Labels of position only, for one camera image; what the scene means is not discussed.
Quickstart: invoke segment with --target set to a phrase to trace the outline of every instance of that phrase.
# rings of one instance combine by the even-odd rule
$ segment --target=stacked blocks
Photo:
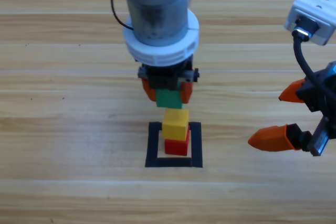
[[[189,111],[166,109],[162,134],[166,154],[186,156],[189,143]]]

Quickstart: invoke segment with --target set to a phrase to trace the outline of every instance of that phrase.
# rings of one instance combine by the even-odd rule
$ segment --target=white camera
[[[310,41],[324,46],[336,28],[336,0],[295,0],[287,17],[285,29],[292,32],[300,17],[307,17],[318,23],[319,29]]]

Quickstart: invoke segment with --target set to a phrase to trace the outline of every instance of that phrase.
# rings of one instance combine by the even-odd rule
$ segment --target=red block
[[[190,127],[188,126],[188,132],[185,141],[165,139],[164,140],[165,154],[186,156],[188,154],[189,132]]]

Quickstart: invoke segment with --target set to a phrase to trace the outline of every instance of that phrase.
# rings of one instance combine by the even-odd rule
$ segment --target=table surface
[[[146,97],[109,0],[0,0],[0,223],[335,223],[335,142],[318,158],[247,143],[321,118],[278,100],[304,77],[283,27],[293,2],[193,0],[201,77],[185,108],[202,123],[198,169],[144,167],[164,109]],[[115,7],[125,20],[125,0]],[[335,41],[304,45],[314,70]]]

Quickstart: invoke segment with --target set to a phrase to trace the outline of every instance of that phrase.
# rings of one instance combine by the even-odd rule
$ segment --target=black tape
[[[201,123],[189,123],[191,132],[192,157],[157,157],[161,122],[150,122],[148,127],[148,145],[145,167],[203,167],[202,126]]]

